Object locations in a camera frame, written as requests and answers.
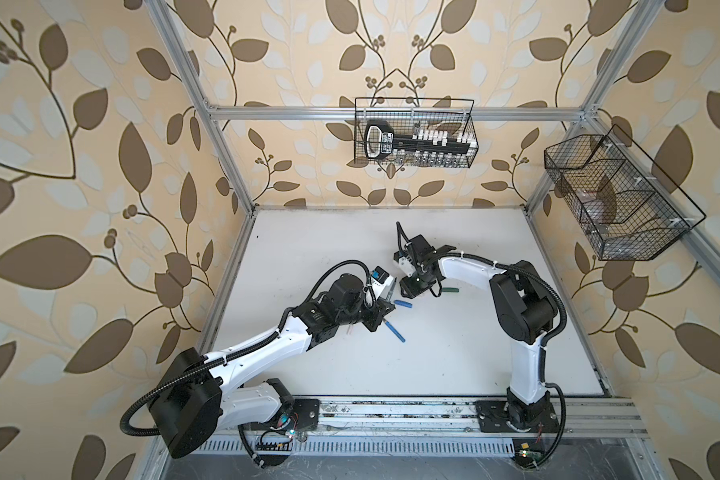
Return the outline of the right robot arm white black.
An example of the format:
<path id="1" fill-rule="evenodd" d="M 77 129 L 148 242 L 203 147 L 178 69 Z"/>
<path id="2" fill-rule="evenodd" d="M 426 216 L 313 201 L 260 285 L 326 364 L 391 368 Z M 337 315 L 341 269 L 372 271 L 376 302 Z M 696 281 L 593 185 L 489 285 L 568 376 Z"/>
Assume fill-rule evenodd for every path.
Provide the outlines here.
<path id="1" fill-rule="evenodd" d="M 567 325 L 565 306 L 554 288 L 527 261 L 503 264 L 458 252 L 450 245 L 436 249 L 423 236 L 410 238 L 401 229 L 393 259 L 404 273 L 400 290 L 405 298 L 425 292 L 438 297 L 446 279 L 492 295 L 498 323 L 512 340 L 506 421 L 517 431 L 539 423 L 551 406 L 551 385 L 545 382 L 546 346 Z"/>

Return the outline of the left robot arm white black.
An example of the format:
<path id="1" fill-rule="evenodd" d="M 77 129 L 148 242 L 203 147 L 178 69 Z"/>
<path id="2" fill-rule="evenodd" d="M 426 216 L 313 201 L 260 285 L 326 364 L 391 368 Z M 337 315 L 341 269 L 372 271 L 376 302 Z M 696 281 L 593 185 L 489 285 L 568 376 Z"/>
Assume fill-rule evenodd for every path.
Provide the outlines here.
<path id="1" fill-rule="evenodd" d="M 270 330 L 221 351 L 180 353 L 146 403 L 170 456 L 193 453 L 220 427 L 294 425 L 294 401 L 280 380 L 256 386 L 248 381 L 331 340 L 342 326 L 361 324 L 376 331 L 394 309 L 388 299 L 394 284 L 382 268 L 367 280 L 343 274 L 327 291 L 287 308 Z"/>

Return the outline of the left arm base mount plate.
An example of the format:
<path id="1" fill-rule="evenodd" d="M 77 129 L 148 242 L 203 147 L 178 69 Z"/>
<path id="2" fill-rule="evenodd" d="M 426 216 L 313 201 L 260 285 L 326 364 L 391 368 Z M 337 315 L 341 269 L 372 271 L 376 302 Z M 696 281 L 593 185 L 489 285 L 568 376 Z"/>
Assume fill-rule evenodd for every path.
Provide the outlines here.
<path id="1" fill-rule="evenodd" d="M 251 422 L 245 427 L 254 431 L 312 431 L 319 423 L 320 406 L 321 402 L 317 398 L 297 398 L 292 403 L 281 406 L 270 420 Z"/>

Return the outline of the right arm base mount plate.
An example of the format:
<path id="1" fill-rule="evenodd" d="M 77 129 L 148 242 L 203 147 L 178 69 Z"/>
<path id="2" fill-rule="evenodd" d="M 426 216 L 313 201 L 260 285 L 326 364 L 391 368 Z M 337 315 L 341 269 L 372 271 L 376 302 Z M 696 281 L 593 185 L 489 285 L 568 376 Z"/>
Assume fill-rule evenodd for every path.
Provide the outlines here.
<path id="1" fill-rule="evenodd" d="M 507 400 L 481 400 L 475 404 L 482 433 L 551 434 L 559 431 L 559 418 L 551 401 L 528 406 Z"/>

